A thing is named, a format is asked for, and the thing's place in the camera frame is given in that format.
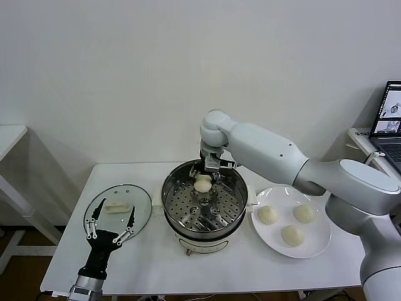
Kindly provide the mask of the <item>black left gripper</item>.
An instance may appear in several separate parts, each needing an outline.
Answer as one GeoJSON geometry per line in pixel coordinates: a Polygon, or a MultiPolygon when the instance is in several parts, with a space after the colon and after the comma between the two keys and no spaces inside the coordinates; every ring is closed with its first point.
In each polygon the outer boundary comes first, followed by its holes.
{"type": "Polygon", "coordinates": [[[132,207],[125,229],[120,233],[107,230],[96,230],[96,222],[100,217],[103,205],[107,199],[103,198],[95,207],[91,215],[84,217],[87,242],[91,251],[84,267],[78,271],[79,276],[89,278],[106,278],[107,265],[113,251],[119,249],[125,240],[134,234],[135,206],[132,207]]]}

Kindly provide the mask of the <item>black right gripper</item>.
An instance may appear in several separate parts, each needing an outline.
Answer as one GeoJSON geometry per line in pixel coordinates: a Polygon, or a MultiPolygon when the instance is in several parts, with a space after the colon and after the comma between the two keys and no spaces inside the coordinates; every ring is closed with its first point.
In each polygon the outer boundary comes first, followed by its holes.
{"type": "Polygon", "coordinates": [[[220,159],[223,153],[222,148],[201,149],[200,161],[195,163],[189,171],[189,178],[195,179],[198,175],[211,177],[212,187],[221,183],[220,159]]]}

